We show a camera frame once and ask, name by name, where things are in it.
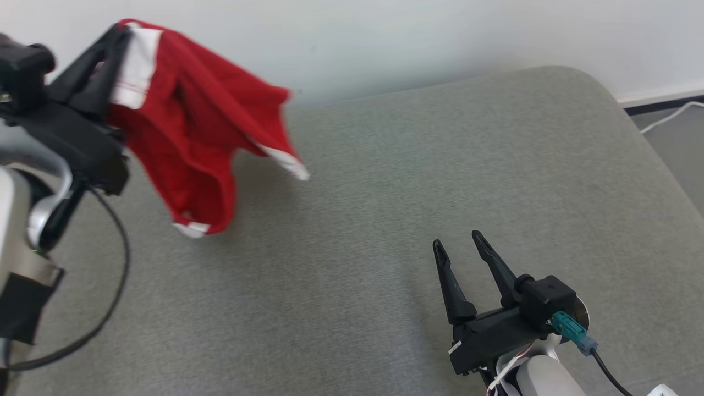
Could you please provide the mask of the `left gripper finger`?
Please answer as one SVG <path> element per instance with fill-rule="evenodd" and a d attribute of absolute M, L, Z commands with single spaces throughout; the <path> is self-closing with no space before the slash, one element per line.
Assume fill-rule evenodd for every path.
<path fill-rule="evenodd" d="M 108 115 L 112 92 L 130 40 L 129 28 L 112 27 L 78 58 L 80 85 L 72 95 L 73 109 L 87 116 Z"/>
<path fill-rule="evenodd" d="M 107 103 L 125 56 L 125 28 L 113 25 L 50 83 L 59 103 Z"/>

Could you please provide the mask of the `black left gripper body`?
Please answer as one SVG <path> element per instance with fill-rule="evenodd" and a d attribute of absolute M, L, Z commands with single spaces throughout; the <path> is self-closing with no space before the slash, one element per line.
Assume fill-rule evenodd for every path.
<path fill-rule="evenodd" d="M 12 114 L 0 104 L 0 118 L 23 128 L 62 157 L 72 171 L 107 195 L 121 195 L 130 178 L 120 132 L 78 111 L 47 101 L 25 113 Z"/>

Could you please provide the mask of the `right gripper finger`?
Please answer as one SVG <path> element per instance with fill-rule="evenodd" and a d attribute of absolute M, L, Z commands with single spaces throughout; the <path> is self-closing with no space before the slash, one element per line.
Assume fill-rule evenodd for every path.
<path fill-rule="evenodd" d="M 440 240 L 432 244 L 433 255 L 437 264 L 438 281 L 442 288 L 443 303 L 448 323 L 460 325 L 477 316 L 476 307 L 467 301 L 451 268 L 451 260 Z"/>
<path fill-rule="evenodd" d="M 488 240 L 479 230 L 472 231 L 472 239 L 480 258 L 487 264 L 491 275 L 500 293 L 500 304 L 504 309 L 511 309 L 518 305 L 514 295 L 516 275 L 510 270 L 498 252 L 490 245 Z"/>

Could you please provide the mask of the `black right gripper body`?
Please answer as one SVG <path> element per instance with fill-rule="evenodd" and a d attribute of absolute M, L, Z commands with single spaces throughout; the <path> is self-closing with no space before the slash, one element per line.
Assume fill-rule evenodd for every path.
<path fill-rule="evenodd" d="M 546 322 L 535 327 L 520 309 L 496 309 L 453 325 L 453 345 L 448 352 L 455 374 L 467 376 L 482 366 L 493 366 L 503 354 L 547 338 L 554 329 Z"/>

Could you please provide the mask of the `red shorts with white stripe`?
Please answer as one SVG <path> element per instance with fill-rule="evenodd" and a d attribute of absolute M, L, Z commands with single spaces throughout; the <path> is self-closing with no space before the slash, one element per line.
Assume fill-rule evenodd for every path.
<path fill-rule="evenodd" d="M 310 177 L 284 127 L 289 91 L 182 33 L 136 19 L 113 89 L 110 120 L 173 218 L 191 238 L 224 231 L 235 216 L 237 151 Z"/>

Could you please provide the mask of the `black baseboard strip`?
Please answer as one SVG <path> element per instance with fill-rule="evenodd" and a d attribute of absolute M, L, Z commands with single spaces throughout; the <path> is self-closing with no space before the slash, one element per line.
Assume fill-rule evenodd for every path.
<path fill-rule="evenodd" d="M 624 108 L 624 110 L 629 116 L 638 116 L 641 114 L 654 113 L 657 111 L 679 109 L 685 106 L 687 103 L 694 101 L 702 103 L 704 105 L 704 95 L 698 95 L 696 97 L 677 98 L 676 100 L 660 101 L 640 106 L 631 106 Z"/>

